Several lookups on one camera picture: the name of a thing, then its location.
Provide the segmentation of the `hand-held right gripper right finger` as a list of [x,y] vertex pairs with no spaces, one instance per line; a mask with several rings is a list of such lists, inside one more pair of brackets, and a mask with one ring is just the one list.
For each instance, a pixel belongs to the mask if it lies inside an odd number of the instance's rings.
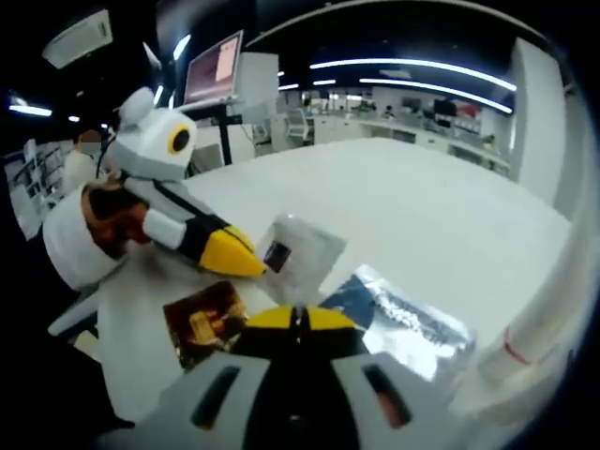
[[439,389],[372,353],[343,314],[299,319],[300,441],[310,449],[463,449],[467,426]]

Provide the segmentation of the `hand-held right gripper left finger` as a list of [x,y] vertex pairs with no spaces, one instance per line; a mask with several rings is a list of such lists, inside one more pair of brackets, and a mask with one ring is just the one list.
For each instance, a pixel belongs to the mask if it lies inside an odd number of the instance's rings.
[[300,432],[293,307],[253,317],[227,352],[213,352],[165,389],[131,429],[100,449],[284,449]]

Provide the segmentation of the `person's left hand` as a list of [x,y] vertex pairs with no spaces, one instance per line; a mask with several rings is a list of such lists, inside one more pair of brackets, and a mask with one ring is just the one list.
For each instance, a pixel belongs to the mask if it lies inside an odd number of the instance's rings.
[[119,183],[85,187],[82,212],[94,242],[113,259],[125,255],[128,241],[150,241],[143,231],[148,204]]

